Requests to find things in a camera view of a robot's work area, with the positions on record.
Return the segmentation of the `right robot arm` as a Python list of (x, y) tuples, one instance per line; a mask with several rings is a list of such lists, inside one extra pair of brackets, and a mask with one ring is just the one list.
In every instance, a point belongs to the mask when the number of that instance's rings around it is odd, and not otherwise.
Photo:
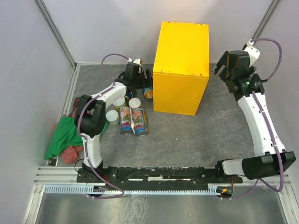
[(263, 81), (252, 66), (250, 53), (225, 51), (214, 70), (242, 109), (254, 144), (254, 157), (217, 162), (225, 175), (242, 175), (250, 180), (280, 175), (296, 160), (279, 139), (271, 121)]

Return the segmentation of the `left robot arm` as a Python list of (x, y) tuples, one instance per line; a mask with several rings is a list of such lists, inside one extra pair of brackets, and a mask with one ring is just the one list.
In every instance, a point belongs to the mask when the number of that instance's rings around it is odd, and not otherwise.
[(82, 95), (78, 104), (74, 124), (84, 146), (84, 165), (97, 169), (102, 163), (100, 155), (100, 133), (106, 122), (106, 109), (116, 100), (134, 90), (143, 89), (152, 83), (150, 74), (145, 76), (142, 60), (128, 62), (126, 69), (104, 90), (91, 96)]

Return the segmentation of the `dark blue soup can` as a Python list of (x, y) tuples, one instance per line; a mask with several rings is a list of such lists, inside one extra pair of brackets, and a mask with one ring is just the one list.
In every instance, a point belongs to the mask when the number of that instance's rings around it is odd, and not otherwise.
[(131, 99), (134, 95), (135, 95), (135, 90), (128, 92), (125, 97)]

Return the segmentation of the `blue chicken soup can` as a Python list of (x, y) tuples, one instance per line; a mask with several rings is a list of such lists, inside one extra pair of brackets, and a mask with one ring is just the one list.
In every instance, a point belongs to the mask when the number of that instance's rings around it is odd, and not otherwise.
[(147, 87), (143, 88), (143, 96), (147, 99), (152, 99), (153, 98), (153, 88), (152, 87)]

